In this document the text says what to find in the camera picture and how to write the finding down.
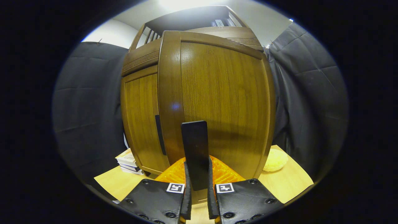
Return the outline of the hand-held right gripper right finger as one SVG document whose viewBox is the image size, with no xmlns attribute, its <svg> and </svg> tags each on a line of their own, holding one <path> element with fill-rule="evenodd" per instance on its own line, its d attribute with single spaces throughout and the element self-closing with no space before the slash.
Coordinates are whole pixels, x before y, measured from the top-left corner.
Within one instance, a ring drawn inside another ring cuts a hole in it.
<svg viewBox="0 0 398 224">
<path fill-rule="evenodd" d="M 250 224 L 284 207 L 258 179 L 245 180 L 214 156 L 208 175 L 208 212 L 216 224 Z"/>
</svg>

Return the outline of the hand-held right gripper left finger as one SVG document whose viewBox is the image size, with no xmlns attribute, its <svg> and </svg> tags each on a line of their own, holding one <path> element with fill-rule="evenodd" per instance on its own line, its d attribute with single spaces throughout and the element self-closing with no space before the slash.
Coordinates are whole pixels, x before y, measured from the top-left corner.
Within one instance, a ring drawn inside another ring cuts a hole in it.
<svg viewBox="0 0 398 224">
<path fill-rule="evenodd" d="M 192 209 L 186 159 L 179 159 L 154 180 L 141 180 L 119 206 L 149 224 L 185 224 Z"/>
</svg>

